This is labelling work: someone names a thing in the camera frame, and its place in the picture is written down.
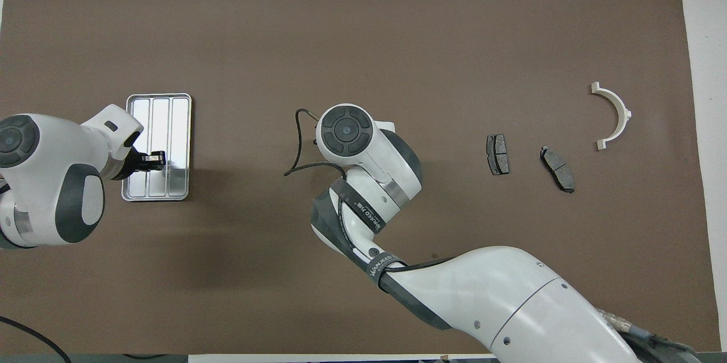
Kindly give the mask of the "silver metal tray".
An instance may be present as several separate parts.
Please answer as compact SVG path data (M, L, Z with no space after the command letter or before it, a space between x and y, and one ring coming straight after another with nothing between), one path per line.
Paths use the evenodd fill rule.
M129 112L143 126L134 148L140 153L164 151L162 170L135 172L122 180L127 202L179 202L189 194L192 98L186 93L133 94Z

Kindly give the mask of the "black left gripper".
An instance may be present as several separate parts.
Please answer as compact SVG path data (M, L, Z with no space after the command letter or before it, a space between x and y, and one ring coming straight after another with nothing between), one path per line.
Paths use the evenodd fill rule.
M130 148L124 159L122 168L114 177L114 180L127 179L135 172L161 171L166 167L164 151L153 151L150 153L139 152L135 147Z

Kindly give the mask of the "white semicircular plastic bracket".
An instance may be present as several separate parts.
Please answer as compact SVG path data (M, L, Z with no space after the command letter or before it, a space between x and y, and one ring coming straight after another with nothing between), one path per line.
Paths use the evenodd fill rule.
M616 138L620 137L620 135L624 132L626 125L628 125L628 121L631 117L633 117L633 113L626 107L625 102L620 96L618 96L618 94L602 87L599 81L592 82L590 85L590 92L591 94L605 97L605 99L613 104L613 107L615 107L616 110L617 122L615 130L613 130L608 137L596 141L596 149L598 151L602 151L608 147L608 143L613 142Z

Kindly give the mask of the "grey curved brake pad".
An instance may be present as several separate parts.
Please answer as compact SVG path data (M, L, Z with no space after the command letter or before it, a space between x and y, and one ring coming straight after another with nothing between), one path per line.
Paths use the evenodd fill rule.
M547 145L544 145L540 151L540 159L560 190L565 193L575 192L573 172L561 155Z

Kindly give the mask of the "brown table mat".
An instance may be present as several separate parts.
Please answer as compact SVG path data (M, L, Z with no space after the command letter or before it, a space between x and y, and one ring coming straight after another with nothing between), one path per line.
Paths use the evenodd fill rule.
M633 117L615 130L615 92ZM681 0L14 0L0 119L84 122L131 94L193 99L189 196L107 185L75 245L0 250L0 315L68 353L483 353L312 231L338 176L283 176L294 111L390 120L423 189L377 244L407 263L524 249L598 308L720 349ZM509 174L493 175L503 133ZM547 145L575 178L565 193Z

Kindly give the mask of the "dark rectangular brake pad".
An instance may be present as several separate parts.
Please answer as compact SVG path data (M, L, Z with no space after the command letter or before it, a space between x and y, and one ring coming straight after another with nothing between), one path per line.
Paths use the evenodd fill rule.
M486 151L491 173L493 175L509 174L507 146L503 133L487 136Z

